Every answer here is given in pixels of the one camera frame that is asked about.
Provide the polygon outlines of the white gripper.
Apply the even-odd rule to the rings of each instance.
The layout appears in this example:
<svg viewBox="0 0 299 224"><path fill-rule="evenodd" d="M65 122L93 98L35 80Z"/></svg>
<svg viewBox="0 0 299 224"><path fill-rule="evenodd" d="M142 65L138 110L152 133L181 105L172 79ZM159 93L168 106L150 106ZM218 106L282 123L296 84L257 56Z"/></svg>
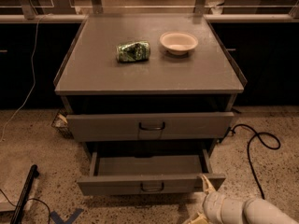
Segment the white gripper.
<svg viewBox="0 0 299 224"><path fill-rule="evenodd" d="M201 175L203 181L203 192L207 194L203 202L205 213L196 213L185 220L182 224L208 224L208 220L213 224L223 224L221 219L221 209L225 196L217 192L205 175Z"/></svg>

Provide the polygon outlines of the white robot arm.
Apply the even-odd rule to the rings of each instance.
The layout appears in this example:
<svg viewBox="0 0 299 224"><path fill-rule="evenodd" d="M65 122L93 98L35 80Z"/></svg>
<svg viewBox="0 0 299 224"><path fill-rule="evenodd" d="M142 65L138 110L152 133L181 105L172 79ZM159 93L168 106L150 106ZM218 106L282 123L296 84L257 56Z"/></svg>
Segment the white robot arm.
<svg viewBox="0 0 299 224"><path fill-rule="evenodd" d="M279 208L260 198L242 202L216 191L206 175L201 175L206 197L202 212L183 224L299 224Z"/></svg>

